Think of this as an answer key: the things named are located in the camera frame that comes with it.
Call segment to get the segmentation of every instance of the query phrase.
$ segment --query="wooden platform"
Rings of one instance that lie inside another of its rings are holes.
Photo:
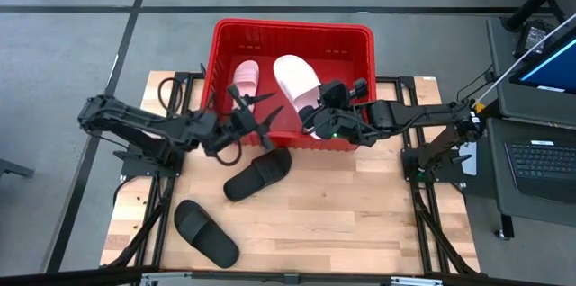
[[[160,80],[173,75],[168,71],[150,73],[142,109],[165,115],[157,100],[157,87]],[[420,104],[440,103],[435,78],[415,80]],[[378,85],[378,98],[395,100],[392,85]],[[202,80],[194,81],[190,109],[199,108],[202,88]],[[165,90],[167,99],[170,85]],[[442,129],[426,128],[426,139],[430,141]],[[401,148],[401,136],[396,136],[352,153],[291,149],[288,176],[237,203],[226,199],[222,186],[263,150],[245,147],[242,160],[233,167],[219,165],[201,149],[195,150],[187,156],[183,174],[176,180],[161,268],[220,270],[176,232],[174,209],[180,201],[191,199],[201,204],[238,244],[240,258],[230,268],[233,271],[422,273],[410,188],[402,177]],[[236,147],[231,147],[222,158],[230,160],[236,152]],[[149,177],[141,177],[119,193],[102,264],[119,255],[136,234],[149,186]],[[436,197],[446,236],[466,262],[478,270],[461,194],[449,184],[438,183]],[[153,232],[148,240],[148,263],[155,237]],[[433,240],[428,233],[437,268]]]

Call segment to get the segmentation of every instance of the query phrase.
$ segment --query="white cable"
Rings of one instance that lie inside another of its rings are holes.
[[[488,90],[482,94],[482,96],[480,96],[479,99],[476,100],[476,103],[474,103],[474,106],[476,106],[477,103],[480,102],[480,100],[482,98],[484,98],[494,87],[496,87],[497,84],[499,84],[505,77],[506,75],[512,71],[512,69],[514,69],[519,63],[520,61],[522,61],[527,55],[530,54],[530,52],[532,52],[532,50],[536,49],[538,46],[540,46],[540,44],[542,44],[542,42],[548,40],[548,38],[550,38],[551,36],[553,36],[558,30],[560,30],[564,25],[566,25],[569,21],[571,21],[572,19],[574,19],[576,17],[576,14],[574,14],[571,18],[569,18],[568,20],[564,21],[564,23],[558,25],[557,28],[554,29],[554,31],[551,31],[548,35],[546,35],[543,39],[541,39],[537,44],[534,45],[534,47],[532,47],[527,53],[525,53],[522,57],[520,57],[520,59],[518,59],[514,65],[512,65],[512,67],[510,67],[508,70],[506,70],[506,72],[504,73],[504,75],[500,76],[500,78],[496,81],[496,83],[494,83],[492,86],[490,86],[490,88],[488,88]]]

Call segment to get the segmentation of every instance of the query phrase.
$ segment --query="red crate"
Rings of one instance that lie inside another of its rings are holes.
[[[212,109],[219,114],[229,112],[232,98],[226,87],[240,63],[255,60],[260,68],[256,94],[276,93],[256,104],[256,119],[260,122],[279,105],[284,106],[269,133],[278,147],[356,150],[357,146],[343,139],[317,140],[300,133],[302,121],[278,87],[273,71],[276,59],[287,54],[306,60],[322,83],[339,79],[352,87],[356,79],[365,78],[368,96],[358,102],[376,99],[374,36],[369,28],[351,24],[223,19],[214,28],[202,107],[211,92],[215,92]],[[242,144],[259,143],[256,134],[242,139]]]

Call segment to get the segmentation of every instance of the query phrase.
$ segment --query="white slipper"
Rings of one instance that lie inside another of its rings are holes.
[[[302,58],[281,56],[274,63],[274,76],[296,113],[306,106],[318,108],[321,82],[314,69]]]
[[[238,88],[240,96],[246,94],[250,97],[256,96],[259,74],[260,70],[256,61],[244,61],[236,68],[232,82]],[[238,105],[236,104],[236,101],[234,101],[233,108],[237,107]],[[254,105],[249,105],[248,108],[251,112],[254,111]]]

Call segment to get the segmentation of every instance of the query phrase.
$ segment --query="monitor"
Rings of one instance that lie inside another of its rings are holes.
[[[531,60],[510,82],[547,91],[576,94],[576,28],[554,42],[546,53]]]

